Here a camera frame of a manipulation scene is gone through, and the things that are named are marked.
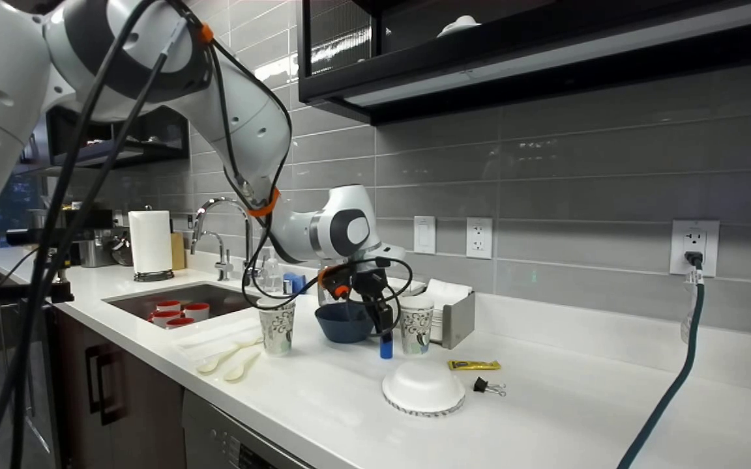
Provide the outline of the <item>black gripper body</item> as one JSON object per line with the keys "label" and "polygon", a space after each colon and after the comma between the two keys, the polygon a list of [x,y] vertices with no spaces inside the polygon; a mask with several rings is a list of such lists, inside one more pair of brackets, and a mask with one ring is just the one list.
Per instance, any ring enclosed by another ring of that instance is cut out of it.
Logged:
{"label": "black gripper body", "polygon": [[388,300],[382,298],[386,272],[376,260],[345,260],[339,265],[345,265],[351,273],[351,295],[347,300],[360,298],[368,315],[369,315],[369,307],[388,304]]}

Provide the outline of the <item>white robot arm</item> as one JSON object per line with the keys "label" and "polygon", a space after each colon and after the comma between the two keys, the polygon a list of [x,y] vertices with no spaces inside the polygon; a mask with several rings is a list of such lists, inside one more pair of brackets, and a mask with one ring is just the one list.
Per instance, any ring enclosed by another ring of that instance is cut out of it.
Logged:
{"label": "white robot arm", "polygon": [[388,252],[368,189],[336,187],[317,212],[279,201],[289,111],[186,0],[62,0],[46,14],[0,0],[0,192],[51,107],[85,122],[160,107],[183,115],[220,154],[238,204],[259,219],[276,255],[342,272],[373,325],[393,328]]}

